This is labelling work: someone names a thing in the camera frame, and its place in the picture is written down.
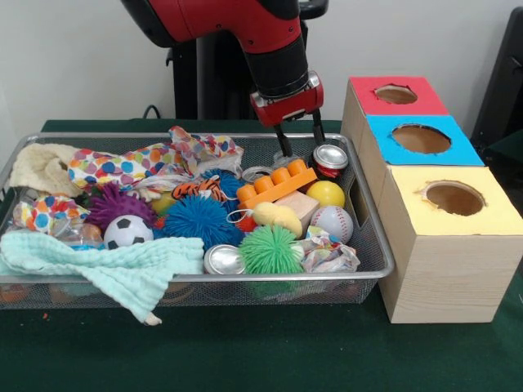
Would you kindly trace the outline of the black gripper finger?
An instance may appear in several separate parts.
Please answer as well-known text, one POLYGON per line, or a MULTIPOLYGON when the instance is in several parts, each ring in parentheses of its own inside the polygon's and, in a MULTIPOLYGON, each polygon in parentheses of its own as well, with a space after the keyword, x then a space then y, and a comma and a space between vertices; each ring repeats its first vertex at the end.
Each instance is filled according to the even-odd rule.
POLYGON ((275 133, 277 135, 279 145, 284 157, 291 157, 293 155, 292 147, 289 143, 288 137, 284 134, 280 124, 274 125, 275 133))
POLYGON ((313 112, 313 134, 315 138, 315 143, 317 145, 322 145, 325 142, 324 128, 321 120, 320 112, 313 112))

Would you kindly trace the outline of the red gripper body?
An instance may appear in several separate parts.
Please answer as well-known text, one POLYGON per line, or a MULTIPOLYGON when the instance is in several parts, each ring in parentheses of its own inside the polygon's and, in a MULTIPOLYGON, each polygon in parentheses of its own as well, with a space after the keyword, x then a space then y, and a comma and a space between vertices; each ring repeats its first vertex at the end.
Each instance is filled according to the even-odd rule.
POLYGON ((320 84, 278 100, 265 99, 256 91, 250 95, 250 102, 260 123, 264 127, 274 127, 319 109, 324 103, 324 89, 320 84))

